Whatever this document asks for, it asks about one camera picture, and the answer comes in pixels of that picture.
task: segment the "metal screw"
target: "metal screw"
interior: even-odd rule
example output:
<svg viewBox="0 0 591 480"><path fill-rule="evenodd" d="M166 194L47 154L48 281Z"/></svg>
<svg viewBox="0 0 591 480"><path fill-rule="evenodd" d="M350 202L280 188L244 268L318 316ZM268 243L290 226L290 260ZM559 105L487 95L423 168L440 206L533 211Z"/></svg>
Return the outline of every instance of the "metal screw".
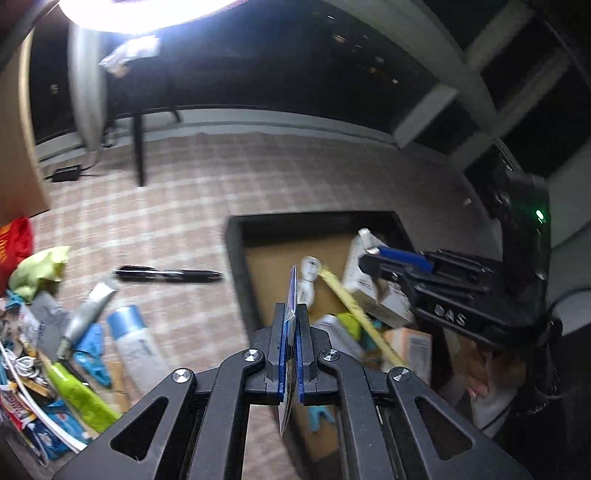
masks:
<svg viewBox="0 0 591 480"><path fill-rule="evenodd" d="M191 378L191 372L185 368L179 368L173 372L173 380L176 383L185 383Z"/></svg>
<svg viewBox="0 0 591 480"><path fill-rule="evenodd" d="M410 379L410 370L406 367L394 367L390 375L396 382L406 382Z"/></svg>
<svg viewBox="0 0 591 480"><path fill-rule="evenodd" d="M340 358L340 353L334 348L327 348L326 350L322 350L320 352L320 357L322 360L326 360L327 362L334 362Z"/></svg>
<svg viewBox="0 0 591 480"><path fill-rule="evenodd" d="M256 362L259 360L261 353L255 348L249 348L242 354L242 358L247 362Z"/></svg>

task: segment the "yellow tape measure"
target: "yellow tape measure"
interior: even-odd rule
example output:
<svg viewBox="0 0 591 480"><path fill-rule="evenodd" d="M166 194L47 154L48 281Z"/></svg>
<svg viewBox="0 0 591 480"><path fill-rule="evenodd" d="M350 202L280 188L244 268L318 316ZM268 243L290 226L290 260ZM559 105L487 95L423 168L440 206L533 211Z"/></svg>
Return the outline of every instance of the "yellow tape measure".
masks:
<svg viewBox="0 0 591 480"><path fill-rule="evenodd" d="M351 312L351 314L368 333L378 348L382 351L384 357L386 357L388 361L395 367L406 367L406 363L404 363L398 354L392 350L392 347L390 347L388 342L384 340L382 334L374 328L363 309L359 306L359 303L357 303L357 300L355 300L353 296L345 290L345 288L340 284L339 279L330 270L327 270L326 267L320 268L318 276L326 282L330 289L336 294L336 296L338 296L340 301L343 302L343 305L345 305L347 310Z"/></svg>

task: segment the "black pen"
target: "black pen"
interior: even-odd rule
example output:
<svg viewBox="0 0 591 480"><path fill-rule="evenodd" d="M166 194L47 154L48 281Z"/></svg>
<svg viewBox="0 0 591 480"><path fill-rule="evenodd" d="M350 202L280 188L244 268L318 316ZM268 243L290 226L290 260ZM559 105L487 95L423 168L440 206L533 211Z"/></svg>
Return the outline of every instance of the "black pen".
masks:
<svg viewBox="0 0 591 480"><path fill-rule="evenodd" d="M211 283L220 281L223 275L210 270L159 270L152 267L136 267L124 265L113 270L115 276L122 281L169 281L181 283Z"/></svg>

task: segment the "black power adapter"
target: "black power adapter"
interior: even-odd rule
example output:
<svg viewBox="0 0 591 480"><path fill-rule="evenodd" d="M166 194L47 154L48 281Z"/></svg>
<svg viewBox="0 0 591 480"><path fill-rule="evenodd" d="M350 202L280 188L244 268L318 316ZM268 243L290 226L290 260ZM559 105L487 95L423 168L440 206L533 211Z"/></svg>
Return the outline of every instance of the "black power adapter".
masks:
<svg viewBox="0 0 591 480"><path fill-rule="evenodd" d="M58 168L51 176L51 181L76 181L82 175L82 165L72 165L71 167Z"/></svg>

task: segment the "cardboard box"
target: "cardboard box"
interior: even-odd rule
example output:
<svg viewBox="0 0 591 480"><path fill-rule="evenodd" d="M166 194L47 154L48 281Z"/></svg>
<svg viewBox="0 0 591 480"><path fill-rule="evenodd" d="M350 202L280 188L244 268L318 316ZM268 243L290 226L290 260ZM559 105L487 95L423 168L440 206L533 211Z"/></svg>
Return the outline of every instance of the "cardboard box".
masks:
<svg viewBox="0 0 591 480"><path fill-rule="evenodd" d="M372 235L374 245L386 246L381 240ZM345 272L343 273L344 288L357 300L361 308L367 313L381 320L392 328L399 328L413 322L413 314L410 313L410 303L400 287L392 282L387 282L388 292L384 298L376 302L376 296L371 277L359 268L359 259L365 255L361 238L355 236L349 248L349 256Z"/></svg>
<svg viewBox="0 0 591 480"><path fill-rule="evenodd" d="M431 383L431 335L410 328L398 328L384 332L384 339L392 349L406 362L410 370L427 385ZM390 371L392 365L384 365L384 371Z"/></svg>

